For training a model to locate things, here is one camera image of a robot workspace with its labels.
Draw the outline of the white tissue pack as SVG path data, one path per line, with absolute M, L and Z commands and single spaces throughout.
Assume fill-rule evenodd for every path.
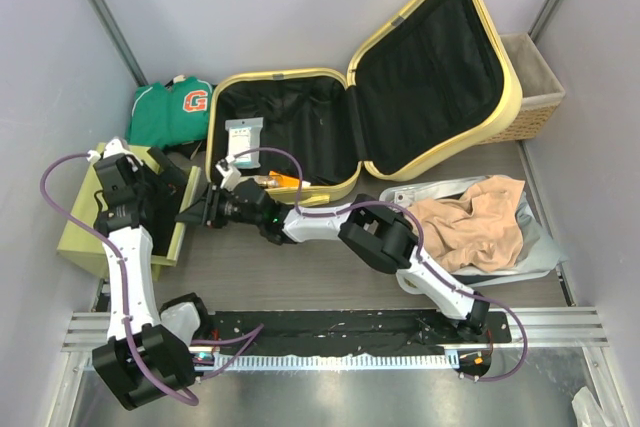
M 235 158 L 239 169 L 258 169 L 260 167 L 259 152 L 263 118 L 227 120 L 225 129 L 228 133 L 227 154 Z

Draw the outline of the yellow hard-shell suitcase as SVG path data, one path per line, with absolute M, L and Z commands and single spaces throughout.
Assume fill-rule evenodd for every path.
M 287 203 L 346 197 L 359 176 L 412 180 L 509 127 L 522 88 L 483 0 L 410 0 L 353 54 L 347 69 L 240 73 L 212 98 L 209 182 L 229 151 L 228 125 L 258 119 L 251 173 L 302 176 Z

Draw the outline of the beige sock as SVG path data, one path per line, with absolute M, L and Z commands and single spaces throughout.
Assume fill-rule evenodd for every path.
M 425 250 L 444 269 L 491 273 L 514 267 L 522 250 L 516 212 L 524 187 L 522 180 L 491 176 L 457 199 L 425 198 L 408 210 L 422 228 Z

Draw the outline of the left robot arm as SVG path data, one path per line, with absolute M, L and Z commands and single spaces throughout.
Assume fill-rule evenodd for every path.
M 150 230 L 173 187 L 119 138 L 105 145 L 93 168 L 103 198 L 93 228 L 108 261 L 111 307 L 107 341 L 93 350 L 92 365 L 127 410 L 164 396 L 194 407 L 189 347 L 211 338 L 213 322 L 194 293 L 159 307 L 152 279 Z

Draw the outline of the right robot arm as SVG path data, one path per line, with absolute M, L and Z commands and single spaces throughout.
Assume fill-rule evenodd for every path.
M 396 204 L 360 194 L 352 203 L 305 208 L 274 199 L 250 180 L 233 190 L 209 186 L 176 220 L 211 228 L 253 225 L 276 245 L 340 241 L 373 270 L 431 299 L 460 340 L 472 342 L 487 331 L 489 301 L 435 261 L 424 234 L 414 231 L 417 220 Z

